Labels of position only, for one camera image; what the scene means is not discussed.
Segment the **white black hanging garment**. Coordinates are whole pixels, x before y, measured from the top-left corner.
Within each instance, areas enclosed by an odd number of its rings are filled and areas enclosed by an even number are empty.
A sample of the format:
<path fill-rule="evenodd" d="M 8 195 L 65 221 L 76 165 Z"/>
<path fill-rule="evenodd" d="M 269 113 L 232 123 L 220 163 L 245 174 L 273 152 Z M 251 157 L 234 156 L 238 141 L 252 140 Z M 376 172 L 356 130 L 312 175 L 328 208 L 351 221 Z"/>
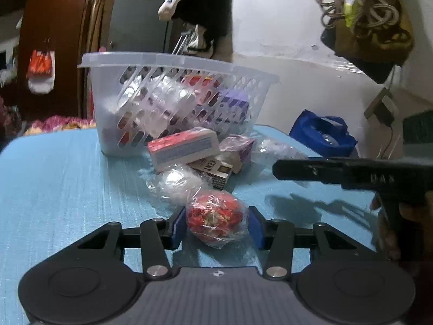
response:
<path fill-rule="evenodd" d="M 220 39 L 229 31 L 231 0 L 164 0 L 159 7 L 160 21 L 179 19 L 192 27 L 185 53 L 211 58 Z"/>

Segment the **blue shopping bag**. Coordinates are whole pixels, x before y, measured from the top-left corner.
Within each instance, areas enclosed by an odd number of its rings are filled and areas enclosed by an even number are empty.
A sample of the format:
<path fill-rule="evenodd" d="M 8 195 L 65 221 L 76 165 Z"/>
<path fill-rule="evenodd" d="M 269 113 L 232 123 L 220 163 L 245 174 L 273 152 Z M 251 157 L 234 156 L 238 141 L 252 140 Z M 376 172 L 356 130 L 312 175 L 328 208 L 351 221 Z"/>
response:
<path fill-rule="evenodd" d="M 343 118 L 320 117 L 307 109 L 296 119 L 289 136 L 325 158 L 350 157 L 357 145 Z"/>

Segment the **red white box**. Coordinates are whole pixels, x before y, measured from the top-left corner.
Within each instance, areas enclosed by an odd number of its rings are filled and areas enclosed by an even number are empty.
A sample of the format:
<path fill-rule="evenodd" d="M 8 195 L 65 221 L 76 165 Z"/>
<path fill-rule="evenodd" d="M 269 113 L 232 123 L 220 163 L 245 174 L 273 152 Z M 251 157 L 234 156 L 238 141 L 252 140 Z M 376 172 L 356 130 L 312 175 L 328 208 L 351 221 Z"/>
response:
<path fill-rule="evenodd" d="M 155 171 L 160 173 L 174 164 L 189 164 L 217 155 L 219 140 L 213 130 L 196 127 L 155 139 L 147 143 L 147 148 Z"/>

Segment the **orange white hanging bag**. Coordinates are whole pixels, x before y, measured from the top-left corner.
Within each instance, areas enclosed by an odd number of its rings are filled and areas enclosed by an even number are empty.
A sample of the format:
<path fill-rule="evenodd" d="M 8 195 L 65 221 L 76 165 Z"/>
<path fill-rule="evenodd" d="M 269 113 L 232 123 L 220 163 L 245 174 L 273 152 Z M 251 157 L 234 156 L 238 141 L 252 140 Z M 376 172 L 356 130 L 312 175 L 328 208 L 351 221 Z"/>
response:
<path fill-rule="evenodd" d="M 55 53 L 53 51 L 32 52 L 27 70 L 28 87 L 31 93 L 46 95 L 54 88 Z"/>

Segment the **red item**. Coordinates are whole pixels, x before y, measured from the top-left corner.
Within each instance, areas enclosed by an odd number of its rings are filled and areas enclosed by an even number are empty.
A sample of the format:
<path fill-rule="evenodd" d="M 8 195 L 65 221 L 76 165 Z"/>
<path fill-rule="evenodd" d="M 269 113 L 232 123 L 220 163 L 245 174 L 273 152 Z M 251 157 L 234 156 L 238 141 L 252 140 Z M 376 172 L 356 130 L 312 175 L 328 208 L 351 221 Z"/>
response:
<path fill-rule="evenodd" d="M 231 193 L 201 188 L 186 205 L 186 223 L 202 243 L 215 249 L 247 234 L 249 208 Z"/>

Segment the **brown hanging bag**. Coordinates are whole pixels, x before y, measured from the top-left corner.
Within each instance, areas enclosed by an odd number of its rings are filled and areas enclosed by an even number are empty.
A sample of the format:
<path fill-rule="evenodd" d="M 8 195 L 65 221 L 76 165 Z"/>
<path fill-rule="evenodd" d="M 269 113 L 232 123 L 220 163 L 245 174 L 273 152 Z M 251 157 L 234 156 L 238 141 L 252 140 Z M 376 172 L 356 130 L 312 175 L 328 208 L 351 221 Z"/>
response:
<path fill-rule="evenodd" d="M 377 84 L 404 65 L 415 45 L 402 0 L 316 0 L 321 42 Z"/>

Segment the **white packet in plastic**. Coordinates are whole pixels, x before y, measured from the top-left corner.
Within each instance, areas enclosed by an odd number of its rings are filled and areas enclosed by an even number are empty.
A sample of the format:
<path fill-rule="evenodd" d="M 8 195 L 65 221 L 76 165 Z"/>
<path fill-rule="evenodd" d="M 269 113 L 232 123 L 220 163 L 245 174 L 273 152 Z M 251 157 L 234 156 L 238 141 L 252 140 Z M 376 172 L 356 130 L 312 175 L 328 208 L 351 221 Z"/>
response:
<path fill-rule="evenodd" d="M 187 117 L 196 105 L 194 90 L 169 76 L 136 77 L 121 95 L 118 106 L 134 115 L 133 125 L 153 138 Z"/>

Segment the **dark red wooden wardrobe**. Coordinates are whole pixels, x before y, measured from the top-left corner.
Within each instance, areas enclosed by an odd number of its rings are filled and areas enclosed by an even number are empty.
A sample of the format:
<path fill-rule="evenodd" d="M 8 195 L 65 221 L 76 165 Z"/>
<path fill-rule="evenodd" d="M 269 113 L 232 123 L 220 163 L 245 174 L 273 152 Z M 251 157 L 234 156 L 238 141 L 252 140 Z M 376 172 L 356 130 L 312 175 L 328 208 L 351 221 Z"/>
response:
<path fill-rule="evenodd" d="M 53 115 L 79 117 L 82 113 L 81 72 L 77 65 L 84 53 L 84 26 L 90 18 L 90 0 L 1 0 L 1 13 L 21 9 L 18 77 L 11 100 L 25 120 Z M 32 93 L 27 70 L 33 51 L 52 51 L 55 80 L 45 95 Z"/>

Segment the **black gold small box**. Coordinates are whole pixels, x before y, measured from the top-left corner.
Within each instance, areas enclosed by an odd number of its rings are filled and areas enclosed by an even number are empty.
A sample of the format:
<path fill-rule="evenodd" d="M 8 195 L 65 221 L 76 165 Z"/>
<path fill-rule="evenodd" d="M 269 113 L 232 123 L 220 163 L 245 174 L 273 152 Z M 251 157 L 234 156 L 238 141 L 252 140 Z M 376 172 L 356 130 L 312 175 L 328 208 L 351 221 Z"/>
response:
<path fill-rule="evenodd" d="M 218 155 L 193 161 L 189 166 L 198 173 L 207 175 L 211 179 L 213 188 L 219 190 L 225 188 L 233 172 L 233 165 L 222 160 Z"/>

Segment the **purple cardboard box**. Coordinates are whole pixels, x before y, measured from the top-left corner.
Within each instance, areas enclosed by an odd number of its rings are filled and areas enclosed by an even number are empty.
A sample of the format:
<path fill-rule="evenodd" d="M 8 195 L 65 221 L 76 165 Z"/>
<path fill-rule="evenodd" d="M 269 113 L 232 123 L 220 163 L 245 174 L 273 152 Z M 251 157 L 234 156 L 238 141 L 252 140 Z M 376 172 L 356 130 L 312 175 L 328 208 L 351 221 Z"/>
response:
<path fill-rule="evenodd" d="M 229 89 L 219 103 L 216 123 L 243 124 L 250 107 L 247 95 L 241 90 Z"/>

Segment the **purple tissue pack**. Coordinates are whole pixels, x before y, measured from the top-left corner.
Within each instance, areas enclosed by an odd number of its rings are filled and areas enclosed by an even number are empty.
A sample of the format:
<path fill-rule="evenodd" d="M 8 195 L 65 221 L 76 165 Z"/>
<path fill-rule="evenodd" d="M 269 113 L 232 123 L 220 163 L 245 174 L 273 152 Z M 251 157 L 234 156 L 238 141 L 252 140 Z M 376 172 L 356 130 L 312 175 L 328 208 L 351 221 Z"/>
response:
<path fill-rule="evenodd" d="M 219 144 L 219 149 L 222 153 L 237 153 L 239 160 L 242 163 L 246 163 L 251 159 L 251 152 L 254 144 L 254 138 L 238 134 L 231 134 L 221 141 Z"/>

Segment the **black charger on wall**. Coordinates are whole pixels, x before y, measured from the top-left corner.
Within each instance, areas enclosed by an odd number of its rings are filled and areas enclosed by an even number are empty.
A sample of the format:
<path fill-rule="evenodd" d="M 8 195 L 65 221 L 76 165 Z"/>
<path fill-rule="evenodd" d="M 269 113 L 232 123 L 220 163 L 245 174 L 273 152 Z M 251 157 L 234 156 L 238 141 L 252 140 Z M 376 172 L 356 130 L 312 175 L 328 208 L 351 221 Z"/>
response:
<path fill-rule="evenodd" d="M 392 92 L 384 87 L 364 111 L 366 120 L 375 117 L 379 123 L 391 127 L 399 115 L 399 109 L 393 99 Z"/>

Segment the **grey door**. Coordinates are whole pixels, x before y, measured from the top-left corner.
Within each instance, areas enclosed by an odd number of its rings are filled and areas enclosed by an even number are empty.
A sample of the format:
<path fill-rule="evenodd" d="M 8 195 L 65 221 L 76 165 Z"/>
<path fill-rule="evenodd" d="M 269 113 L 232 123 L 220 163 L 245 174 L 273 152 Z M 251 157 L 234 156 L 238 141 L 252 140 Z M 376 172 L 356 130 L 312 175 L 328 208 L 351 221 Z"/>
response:
<path fill-rule="evenodd" d="M 114 0 L 107 40 L 108 51 L 164 52 L 171 25 L 159 20 L 164 0 Z"/>

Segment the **white plastic laundry basket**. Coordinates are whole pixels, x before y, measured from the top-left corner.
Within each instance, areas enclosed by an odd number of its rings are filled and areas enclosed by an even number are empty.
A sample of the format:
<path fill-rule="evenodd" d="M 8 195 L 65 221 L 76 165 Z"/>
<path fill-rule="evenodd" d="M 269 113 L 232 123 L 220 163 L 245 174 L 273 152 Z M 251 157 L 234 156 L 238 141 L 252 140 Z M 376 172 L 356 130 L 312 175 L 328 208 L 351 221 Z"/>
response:
<path fill-rule="evenodd" d="M 101 151 L 135 156 L 151 140 L 203 127 L 219 139 L 254 126 L 279 78 L 233 63 L 174 54 L 87 53 Z"/>

